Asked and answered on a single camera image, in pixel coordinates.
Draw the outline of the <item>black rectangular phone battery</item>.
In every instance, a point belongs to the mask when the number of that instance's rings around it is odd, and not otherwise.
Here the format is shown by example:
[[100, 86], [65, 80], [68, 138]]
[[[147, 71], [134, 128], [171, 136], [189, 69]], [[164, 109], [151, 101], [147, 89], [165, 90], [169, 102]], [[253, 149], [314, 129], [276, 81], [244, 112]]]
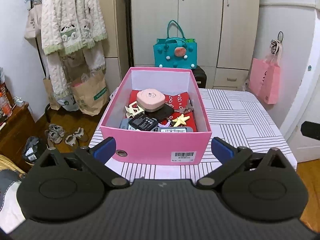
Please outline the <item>black rectangular phone battery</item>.
[[140, 131], [151, 131], [158, 126], [158, 121], [140, 113], [129, 121], [129, 125]]

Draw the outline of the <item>pink cardboard storage box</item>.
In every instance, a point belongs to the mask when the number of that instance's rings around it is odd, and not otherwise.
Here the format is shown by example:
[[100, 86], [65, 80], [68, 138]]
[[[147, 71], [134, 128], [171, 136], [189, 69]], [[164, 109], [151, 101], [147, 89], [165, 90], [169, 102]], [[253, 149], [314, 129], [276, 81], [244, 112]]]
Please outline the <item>pink cardboard storage box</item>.
[[[166, 95], [187, 92], [194, 108], [195, 132], [145, 132], [121, 129], [125, 106], [132, 90], [154, 88]], [[132, 67], [100, 120], [104, 138], [113, 137], [116, 148], [127, 155], [114, 154], [117, 161], [150, 165], [197, 165], [212, 135], [196, 80], [189, 69]]]

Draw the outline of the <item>white plastic hair clip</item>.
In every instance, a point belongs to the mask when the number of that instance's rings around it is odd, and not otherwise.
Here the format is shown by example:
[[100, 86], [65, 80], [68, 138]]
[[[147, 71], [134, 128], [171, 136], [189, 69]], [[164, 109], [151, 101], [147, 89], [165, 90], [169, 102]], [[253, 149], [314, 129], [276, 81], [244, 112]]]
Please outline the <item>white plastic hair clip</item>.
[[139, 115], [140, 113], [144, 114], [144, 109], [138, 106], [137, 102], [134, 101], [133, 103], [125, 106], [126, 117], [127, 118], [134, 118], [135, 116]]

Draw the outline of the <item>yellow starfish hair clip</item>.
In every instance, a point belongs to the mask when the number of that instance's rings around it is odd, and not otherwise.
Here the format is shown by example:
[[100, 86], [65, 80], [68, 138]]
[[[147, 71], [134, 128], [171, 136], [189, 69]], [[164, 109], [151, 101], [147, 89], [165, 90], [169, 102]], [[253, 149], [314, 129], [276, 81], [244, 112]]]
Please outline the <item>yellow starfish hair clip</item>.
[[190, 119], [190, 116], [185, 116], [184, 114], [181, 114], [176, 119], [172, 120], [172, 122], [174, 123], [173, 126], [174, 127], [186, 126], [187, 125], [186, 121], [189, 119]]

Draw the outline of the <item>silver keys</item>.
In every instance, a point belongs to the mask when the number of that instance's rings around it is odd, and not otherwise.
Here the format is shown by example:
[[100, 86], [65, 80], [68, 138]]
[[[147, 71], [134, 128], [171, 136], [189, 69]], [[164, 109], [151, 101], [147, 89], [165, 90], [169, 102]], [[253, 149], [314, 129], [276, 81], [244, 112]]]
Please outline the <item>silver keys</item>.
[[185, 107], [179, 107], [179, 109], [175, 110], [175, 112], [178, 112], [180, 114], [187, 114], [187, 113], [190, 113], [194, 110], [192, 104], [191, 104], [191, 101], [188, 100], [188, 103]]

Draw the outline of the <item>purple starfish hair clip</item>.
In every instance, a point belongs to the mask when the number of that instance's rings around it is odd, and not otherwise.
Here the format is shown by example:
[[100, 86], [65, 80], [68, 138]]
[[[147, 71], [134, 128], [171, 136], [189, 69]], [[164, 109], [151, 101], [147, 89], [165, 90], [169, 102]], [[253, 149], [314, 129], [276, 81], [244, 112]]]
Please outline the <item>purple starfish hair clip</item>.
[[159, 123], [158, 126], [159, 126], [159, 127], [171, 127], [171, 126], [172, 126], [172, 122], [171, 122], [170, 119], [168, 119], [165, 124]]

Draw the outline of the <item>pink rounded metal tin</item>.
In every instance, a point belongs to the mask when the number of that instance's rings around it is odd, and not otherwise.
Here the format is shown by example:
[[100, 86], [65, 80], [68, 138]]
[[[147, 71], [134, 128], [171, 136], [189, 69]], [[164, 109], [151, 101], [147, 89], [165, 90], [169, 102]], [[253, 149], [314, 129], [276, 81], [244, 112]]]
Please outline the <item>pink rounded metal tin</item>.
[[155, 112], [165, 104], [165, 95], [156, 89], [148, 88], [137, 93], [137, 105], [144, 111]]

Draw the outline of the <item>black power bank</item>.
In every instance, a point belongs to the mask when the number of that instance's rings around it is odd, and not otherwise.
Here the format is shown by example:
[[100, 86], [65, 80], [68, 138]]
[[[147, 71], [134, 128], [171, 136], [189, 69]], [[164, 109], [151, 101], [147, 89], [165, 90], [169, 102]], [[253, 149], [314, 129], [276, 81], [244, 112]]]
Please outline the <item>black power bank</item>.
[[156, 119], [158, 122], [161, 122], [164, 119], [168, 118], [169, 116], [172, 116], [173, 113], [174, 113], [174, 109], [167, 104], [164, 104], [162, 108], [154, 112], [145, 111], [145, 115], [147, 115], [150, 118]]

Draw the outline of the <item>grey sneaker pair left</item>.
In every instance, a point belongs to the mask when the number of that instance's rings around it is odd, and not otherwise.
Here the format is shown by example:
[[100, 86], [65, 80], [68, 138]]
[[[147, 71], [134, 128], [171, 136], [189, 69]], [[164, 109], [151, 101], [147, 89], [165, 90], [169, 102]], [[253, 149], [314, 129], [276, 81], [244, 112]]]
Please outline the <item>grey sneaker pair left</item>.
[[49, 127], [45, 130], [44, 134], [47, 137], [48, 144], [51, 146], [53, 144], [61, 143], [65, 135], [65, 130], [62, 126], [49, 124]]

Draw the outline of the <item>striped white tablecloth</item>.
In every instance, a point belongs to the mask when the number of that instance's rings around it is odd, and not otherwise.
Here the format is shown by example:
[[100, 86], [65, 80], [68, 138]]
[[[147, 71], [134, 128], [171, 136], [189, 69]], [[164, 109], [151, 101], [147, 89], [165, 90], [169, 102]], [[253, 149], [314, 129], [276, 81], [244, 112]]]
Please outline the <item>striped white tablecloth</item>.
[[[297, 160], [290, 147], [267, 111], [249, 92], [200, 89], [208, 116], [212, 137], [219, 137], [230, 145], [246, 146], [253, 152], [267, 153], [277, 147], [296, 168]], [[106, 164], [129, 181], [144, 179], [191, 179], [201, 177], [218, 168], [221, 163], [207, 145], [197, 165], [149, 165], [120, 162], [110, 159]]]

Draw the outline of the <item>dark wooden side cabinet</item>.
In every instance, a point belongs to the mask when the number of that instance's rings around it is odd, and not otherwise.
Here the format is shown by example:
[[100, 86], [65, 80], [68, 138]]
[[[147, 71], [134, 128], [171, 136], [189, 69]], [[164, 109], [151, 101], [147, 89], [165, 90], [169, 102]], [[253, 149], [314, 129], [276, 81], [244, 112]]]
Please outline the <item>dark wooden side cabinet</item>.
[[31, 136], [37, 136], [35, 121], [28, 109], [29, 104], [22, 107], [15, 106], [12, 115], [7, 119], [1, 129], [1, 155], [9, 158], [24, 172], [28, 172], [31, 166], [22, 158], [25, 143]]

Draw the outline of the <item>brown paper shopping bag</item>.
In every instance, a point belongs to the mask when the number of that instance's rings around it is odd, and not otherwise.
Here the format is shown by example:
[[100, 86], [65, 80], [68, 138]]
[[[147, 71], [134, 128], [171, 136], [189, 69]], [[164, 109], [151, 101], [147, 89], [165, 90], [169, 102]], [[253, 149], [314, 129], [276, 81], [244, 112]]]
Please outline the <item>brown paper shopping bag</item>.
[[82, 113], [95, 116], [109, 102], [109, 92], [102, 70], [84, 73], [71, 83], [71, 91]]

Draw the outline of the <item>pink paper shopping bag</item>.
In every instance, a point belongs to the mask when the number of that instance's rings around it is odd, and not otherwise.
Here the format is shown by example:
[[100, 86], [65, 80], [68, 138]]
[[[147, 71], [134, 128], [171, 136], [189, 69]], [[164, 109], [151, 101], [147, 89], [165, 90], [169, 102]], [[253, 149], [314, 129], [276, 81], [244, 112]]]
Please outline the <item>pink paper shopping bag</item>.
[[251, 92], [268, 105], [278, 102], [280, 66], [273, 61], [253, 59], [249, 77]]

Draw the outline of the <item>black hard suitcase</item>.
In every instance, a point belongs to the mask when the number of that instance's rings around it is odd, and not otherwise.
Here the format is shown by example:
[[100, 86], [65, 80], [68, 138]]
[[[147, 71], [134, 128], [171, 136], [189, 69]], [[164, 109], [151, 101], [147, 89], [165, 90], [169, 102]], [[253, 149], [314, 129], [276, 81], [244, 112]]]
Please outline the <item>black hard suitcase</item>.
[[200, 66], [197, 66], [195, 69], [192, 70], [192, 72], [195, 77], [197, 86], [199, 88], [205, 88], [207, 84], [207, 75], [205, 71]]

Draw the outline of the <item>beige wardrobe cabinet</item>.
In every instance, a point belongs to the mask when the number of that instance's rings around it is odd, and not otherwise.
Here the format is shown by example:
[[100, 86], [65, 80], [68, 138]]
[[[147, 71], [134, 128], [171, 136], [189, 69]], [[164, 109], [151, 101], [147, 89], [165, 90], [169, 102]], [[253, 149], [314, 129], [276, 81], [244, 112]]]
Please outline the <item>beige wardrobe cabinet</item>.
[[251, 67], [259, 0], [99, 0], [108, 38], [106, 80], [114, 90], [133, 66], [155, 64], [158, 38], [197, 42], [207, 88], [239, 90]]

